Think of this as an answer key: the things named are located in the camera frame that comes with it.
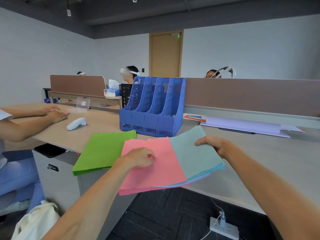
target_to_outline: blue jeans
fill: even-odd
[[[16,190],[15,199],[11,203],[31,199],[27,210],[29,213],[45,199],[32,152],[9,151],[3,155],[8,162],[0,169],[0,196]]]

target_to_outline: power outlet socket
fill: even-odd
[[[216,218],[210,217],[211,231],[221,234],[223,236],[226,236],[227,238],[239,240],[239,231],[236,226],[231,225],[229,223],[225,223],[226,224],[225,228],[222,228],[220,226],[220,220],[217,220],[217,222],[214,224],[215,221],[216,221]]]

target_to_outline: blue file organizer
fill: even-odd
[[[154,137],[173,137],[182,125],[185,78],[138,77],[130,99],[119,110],[120,129]]]

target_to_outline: door frame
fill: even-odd
[[[183,45],[183,29],[169,32],[159,32],[149,34],[149,76],[152,76],[152,36],[162,36],[174,33],[181,33],[181,44],[180,44],[180,62],[179,62],[179,77],[181,76],[181,63],[182,63],[182,45]]]

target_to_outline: hanging light bulb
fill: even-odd
[[[66,6],[67,6],[66,14],[67,14],[69,17],[71,17],[71,11],[70,11],[70,9],[69,9],[69,1],[68,1],[68,0],[66,0]]]

